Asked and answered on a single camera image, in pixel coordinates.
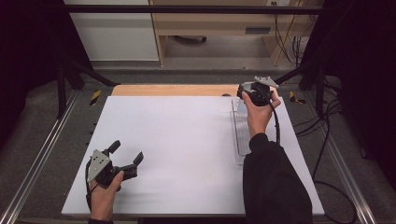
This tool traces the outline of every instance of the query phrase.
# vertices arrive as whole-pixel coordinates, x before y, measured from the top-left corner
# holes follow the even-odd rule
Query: cable
[[[327,89],[324,89],[326,92],[328,92],[329,94],[331,94],[331,95],[333,95],[333,96],[337,96],[337,93],[334,93],[334,92],[332,92],[332,91],[329,91],[329,90],[327,90]]]
[[[268,102],[268,105],[271,106],[272,111],[274,112],[274,119],[275,119],[275,127],[276,127],[276,143],[280,145],[280,128],[279,128],[279,120],[277,119],[277,113],[275,111],[274,106],[271,103],[271,100],[267,98],[266,94],[262,92],[262,90],[257,89],[257,91],[260,92],[260,94],[265,98],[265,100]]]
[[[327,215],[327,214],[325,214],[324,216],[325,216],[326,218],[328,218],[329,220],[333,221],[334,223],[339,223],[339,224],[350,224],[350,223],[355,223],[356,219],[358,218],[358,214],[357,214],[358,212],[357,212],[357,209],[356,209],[355,204],[354,204],[354,203],[349,199],[349,197],[348,197],[344,192],[342,192],[340,189],[338,189],[338,188],[336,188],[335,186],[333,186],[333,185],[331,185],[331,184],[328,184],[328,183],[326,183],[326,182],[323,182],[323,181],[316,181],[316,180],[315,180],[315,176],[316,176],[316,173],[317,173],[317,170],[318,170],[318,166],[319,166],[319,164],[320,164],[320,161],[321,161],[321,158],[322,158],[322,155],[323,155],[323,152],[324,152],[324,148],[326,147],[326,143],[327,143],[327,140],[328,140],[329,134],[330,134],[330,120],[329,120],[329,114],[330,114],[330,111],[331,111],[330,105],[331,105],[333,102],[336,102],[336,101],[338,101],[338,99],[335,99],[335,100],[331,101],[331,102],[327,105],[327,108],[326,108],[325,121],[326,121],[326,124],[327,124],[327,132],[326,132],[325,139],[324,139],[324,141],[323,141],[322,147],[321,147],[320,152],[319,152],[319,156],[318,156],[318,159],[317,159],[317,163],[316,163],[316,165],[315,165],[315,169],[314,169],[313,174],[312,174],[312,180],[313,180],[314,183],[316,183],[316,184],[322,184],[322,185],[325,185],[325,186],[327,186],[327,187],[330,187],[330,188],[335,189],[336,191],[340,192],[340,193],[349,201],[349,203],[351,204],[352,209],[353,209],[353,218],[352,218],[352,220],[351,220],[350,222],[340,222],[340,221],[337,221],[337,220],[335,220],[333,217],[330,217],[330,216]]]
[[[337,95],[338,95],[338,93],[341,91],[341,89],[338,88],[338,87],[335,87],[332,83],[329,82],[329,80],[327,80],[326,77],[324,78],[324,81],[325,81],[326,87],[332,89],[332,90],[335,91],[335,92],[337,93]]]
[[[277,27],[277,14],[274,14],[274,18],[275,18],[275,40],[276,40],[276,43],[279,45],[282,52],[286,55],[289,62],[293,63],[292,59],[288,57],[288,53],[286,52],[285,43],[283,42],[282,36],[280,35],[279,29]]]
[[[340,110],[341,110],[340,104],[333,105],[333,106],[329,107],[329,111],[326,112],[324,115],[325,115],[325,116],[331,116],[331,115],[336,114],[336,113],[339,112]],[[297,127],[297,126],[299,126],[299,125],[312,122],[314,119],[317,119],[317,118],[318,118],[318,116],[314,116],[311,120],[305,121],[305,122],[301,122],[301,123],[299,123],[299,124],[295,124],[295,125],[293,125],[293,127]],[[303,129],[302,131],[299,131],[298,133],[296,133],[296,136],[297,136],[297,137],[305,136],[305,135],[308,135],[308,134],[312,133],[313,131],[317,130],[318,128],[320,128],[321,126],[323,126],[324,122],[321,123],[321,124],[320,124],[318,127],[316,127],[315,129],[313,129],[313,128],[315,127],[316,124],[318,124],[318,123],[321,122],[321,121],[323,121],[323,120],[322,120],[322,119],[317,119],[317,120],[316,120],[313,124],[311,124],[309,127],[307,127],[307,128],[305,128],[305,129]]]
[[[93,187],[93,188],[91,189],[91,194],[93,193],[93,191],[94,191],[98,186],[99,186],[99,183],[97,183],[97,184],[95,185],[95,187]]]
[[[90,191],[90,185],[88,184],[88,171],[90,169],[91,166],[91,160],[88,160],[87,165],[85,166],[85,187],[87,189],[87,194],[85,195],[85,198],[87,200],[87,205],[90,208],[91,211],[91,191]]]
[[[300,37],[298,37],[297,39],[299,39],[299,40],[297,40],[296,41],[296,50],[295,50],[295,53],[294,53],[294,56],[296,57],[296,65],[298,66],[298,65],[300,65],[300,63],[298,62],[298,60],[300,59],[300,44],[301,44],[301,38]]]
[[[317,21],[316,15],[309,15],[309,19],[311,19],[311,21]]]
[[[288,53],[287,56],[288,56],[288,58],[291,60],[291,63],[294,64],[294,65],[296,65],[296,62],[293,62],[292,59],[291,59],[291,57],[290,57],[289,48],[287,48],[286,52]]]

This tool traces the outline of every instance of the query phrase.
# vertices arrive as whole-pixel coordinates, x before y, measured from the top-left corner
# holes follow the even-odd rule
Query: white table
[[[245,214],[242,165],[234,156],[232,99],[217,96],[109,96],[62,214],[87,217],[85,165],[95,149],[121,146],[113,165],[131,164],[142,151],[137,178],[122,183],[115,214],[131,217],[229,217]],[[323,207],[284,104],[277,108],[281,145],[313,204]],[[267,133],[275,140],[270,122]]]

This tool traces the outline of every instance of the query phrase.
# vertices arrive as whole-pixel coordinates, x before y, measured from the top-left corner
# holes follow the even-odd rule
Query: hand
[[[250,137],[253,137],[257,133],[265,133],[268,122],[272,117],[272,108],[269,105],[256,106],[251,102],[250,97],[244,91],[242,92],[242,98],[247,107],[247,126],[250,133]],[[274,108],[280,105],[279,99],[276,98],[275,94],[272,94],[272,103]]]
[[[98,185],[94,179],[90,184],[91,194],[91,218],[102,221],[111,221],[113,217],[113,203],[117,190],[123,179],[123,171],[120,171],[111,182],[110,186],[105,189]]]

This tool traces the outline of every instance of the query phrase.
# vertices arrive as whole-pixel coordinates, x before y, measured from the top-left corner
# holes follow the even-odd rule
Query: floor
[[[275,79],[295,67],[295,64],[286,57],[283,58],[280,66],[273,66],[258,36],[209,36],[204,43],[199,38],[174,36],[169,39],[163,66],[160,66],[158,62],[92,62],[92,64],[99,74],[125,84],[235,84],[251,81],[254,76],[270,76]],[[18,223],[83,223],[86,221],[85,218],[63,217],[60,211],[77,168],[81,164],[81,158],[90,142],[106,96],[111,94],[112,88],[89,77],[84,77],[84,80],[86,85],[83,91],[76,93],[67,87],[68,97],[76,99],[74,109],[70,111],[66,123],[58,124],[62,128],[59,134],[51,136],[56,140],[54,145],[46,140],[52,127],[57,125],[56,83],[51,82],[31,91],[28,95],[21,120],[14,134],[1,150],[0,184],[3,187],[0,189],[0,211],[3,212],[3,220],[8,218],[5,214],[9,206],[13,204],[13,199],[16,199],[16,196],[22,196],[25,190],[28,192],[27,195],[20,197],[18,206],[14,204],[13,212],[18,215],[18,218],[13,221]],[[299,124],[315,116],[313,109],[309,106],[309,102],[312,101],[312,91],[300,91],[299,80],[300,77],[296,76],[279,89],[284,99],[290,98],[291,91],[297,99],[297,101],[285,102],[290,119],[296,125],[296,133],[306,128]],[[340,85],[336,78],[328,77],[328,81],[333,85]],[[91,106],[89,102],[92,94],[98,89],[102,91],[102,96],[95,106]],[[326,91],[327,102],[334,98],[333,92]],[[356,223],[396,223],[395,191],[381,175],[375,161],[361,157],[359,143],[356,142],[341,112],[331,116],[331,124],[328,151],[324,153],[320,162],[318,179],[331,182],[352,196],[362,196],[363,200],[353,199],[354,202],[359,203],[360,217],[357,218]],[[321,130],[318,128],[309,135],[300,134],[298,138],[311,172],[317,162],[318,149],[323,142],[324,134]],[[43,149],[48,146],[49,150],[46,154]],[[44,162],[35,166],[37,155],[41,155]],[[345,171],[342,169],[344,163],[352,176],[349,181],[347,180],[349,175],[342,174]],[[27,176],[32,169],[37,172],[36,178]],[[31,185],[26,183],[26,180],[30,180]],[[318,185],[318,192],[326,214],[343,222],[352,219],[353,211],[349,201],[340,193],[320,185]],[[366,215],[373,217],[364,220]],[[131,221],[127,217],[117,217],[117,220]],[[326,217],[317,217],[315,223],[334,222]]]

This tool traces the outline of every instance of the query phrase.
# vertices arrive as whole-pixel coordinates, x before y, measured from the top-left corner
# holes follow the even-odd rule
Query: black jacket
[[[247,223],[312,223],[311,200],[283,147],[269,142],[265,133],[253,136],[249,147],[243,173]]]

